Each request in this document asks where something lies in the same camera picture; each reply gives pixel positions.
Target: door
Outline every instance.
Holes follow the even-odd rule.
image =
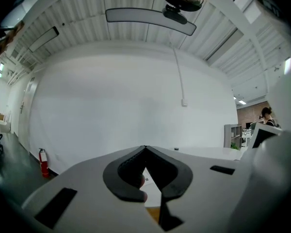
[[[37,70],[32,73],[32,76],[24,91],[24,98],[20,107],[20,114],[18,120],[18,140],[20,144],[30,152],[29,146],[29,118],[30,110],[35,91],[43,76],[44,69]]]

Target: red fire extinguisher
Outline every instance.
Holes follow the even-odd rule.
[[[40,167],[42,171],[43,177],[47,178],[49,176],[49,167],[47,160],[47,153],[44,149],[40,149],[39,151],[39,159],[40,159]]]

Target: white cable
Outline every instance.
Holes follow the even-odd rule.
[[[175,50],[175,47],[174,47],[174,44],[172,43],[171,41],[171,37],[170,37],[170,31],[168,33],[168,36],[169,36],[169,42],[171,44],[171,47],[174,51],[174,54],[175,54],[175,58],[176,58],[176,63],[177,63],[177,67],[178,67],[178,72],[179,72],[179,78],[180,78],[180,84],[181,84],[181,90],[182,90],[182,99],[185,100],[185,96],[184,96],[184,87],[183,87],[183,81],[182,81],[182,74],[181,74],[181,70],[180,70],[180,66],[179,66],[179,62],[178,62],[178,57],[177,57],[177,54],[176,54],[176,50]]]

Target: woman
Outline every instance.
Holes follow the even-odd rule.
[[[275,120],[271,116],[271,113],[272,113],[271,107],[269,108],[265,107],[261,112],[260,118],[263,118],[264,124],[277,127]]]

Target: white ceiling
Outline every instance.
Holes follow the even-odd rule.
[[[105,10],[109,8],[161,11],[165,4],[164,0],[38,0],[24,17],[25,30],[16,37],[7,53],[33,68],[38,61],[43,62],[65,48],[88,42],[132,40],[169,45],[170,32],[176,48],[207,60],[239,29],[244,36],[211,65],[226,73],[237,100],[264,96],[283,75],[282,64],[289,57],[285,40],[262,15],[250,24],[242,13],[244,8],[240,10],[231,0],[208,0],[200,11],[184,12],[197,26],[192,36],[145,23],[106,21]],[[59,30],[57,38],[38,49],[34,56],[25,51],[53,26]]]

